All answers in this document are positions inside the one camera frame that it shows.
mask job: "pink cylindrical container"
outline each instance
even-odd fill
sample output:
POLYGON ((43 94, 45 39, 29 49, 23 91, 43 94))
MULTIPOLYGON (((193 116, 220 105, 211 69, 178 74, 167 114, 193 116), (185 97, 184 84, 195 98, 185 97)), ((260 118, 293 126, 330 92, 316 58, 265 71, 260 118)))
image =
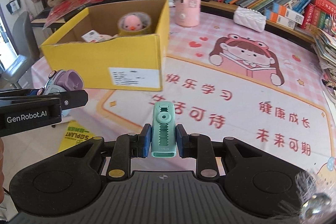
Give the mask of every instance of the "pink cylindrical container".
POLYGON ((201 0, 175 0, 175 23, 194 27, 200 23, 201 0))

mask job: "cartoon girl illustration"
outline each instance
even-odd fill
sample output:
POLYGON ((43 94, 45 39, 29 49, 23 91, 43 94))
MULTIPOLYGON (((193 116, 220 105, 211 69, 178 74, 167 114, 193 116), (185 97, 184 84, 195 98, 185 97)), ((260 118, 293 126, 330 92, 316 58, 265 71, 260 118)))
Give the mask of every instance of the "cartoon girl illustration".
POLYGON ((215 66, 261 80, 282 85, 285 80, 276 55, 264 42, 253 41, 230 33, 216 41, 209 61, 215 66))

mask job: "table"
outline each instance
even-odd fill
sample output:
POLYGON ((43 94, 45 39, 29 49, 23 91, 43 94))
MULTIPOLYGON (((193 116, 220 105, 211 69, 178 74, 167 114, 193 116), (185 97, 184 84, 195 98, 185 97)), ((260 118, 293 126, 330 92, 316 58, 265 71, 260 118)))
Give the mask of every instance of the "table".
MULTIPOLYGON (((32 67, 36 88, 46 83, 49 72, 44 58, 32 67)), ((213 141, 236 137, 336 181, 336 170, 326 167, 335 157, 336 109, 328 106, 321 75, 312 52, 272 33, 201 13, 201 24, 194 28, 178 26, 171 18, 162 92, 86 89, 89 102, 71 116, 110 141, 139 133, 152 122, 153 104, 169 100, 176 122, 188 133, 203 133, 213 141)), ((195 160, 133 159, 132 168, 194 170, 195 160)))

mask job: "yellow cardboard box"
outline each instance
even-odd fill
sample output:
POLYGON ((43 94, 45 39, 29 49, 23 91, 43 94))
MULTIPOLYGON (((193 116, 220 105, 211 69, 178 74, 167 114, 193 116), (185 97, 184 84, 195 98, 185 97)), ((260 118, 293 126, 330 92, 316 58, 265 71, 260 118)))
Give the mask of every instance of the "yellow cardboard box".
POLYGON ((168 42, 168 0, 132 0, 85 8, 51 35, 41 49, 52 70, 76 70, 85 88, 159 91, 163 89, 168 42), (116 35, 118 20, 130 12, 147 13, 153 33, 99 43, 82 39, 91 30, 116 35))

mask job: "window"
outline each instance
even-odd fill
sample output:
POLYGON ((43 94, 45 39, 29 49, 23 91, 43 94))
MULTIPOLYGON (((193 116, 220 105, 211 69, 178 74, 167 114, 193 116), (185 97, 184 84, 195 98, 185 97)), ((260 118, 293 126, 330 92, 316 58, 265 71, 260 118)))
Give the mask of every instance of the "window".
POLYGON ((10 38, 11 34, 8 34, 6 31, 0 7, 0 70, 7 69, 17 57, 10 38))

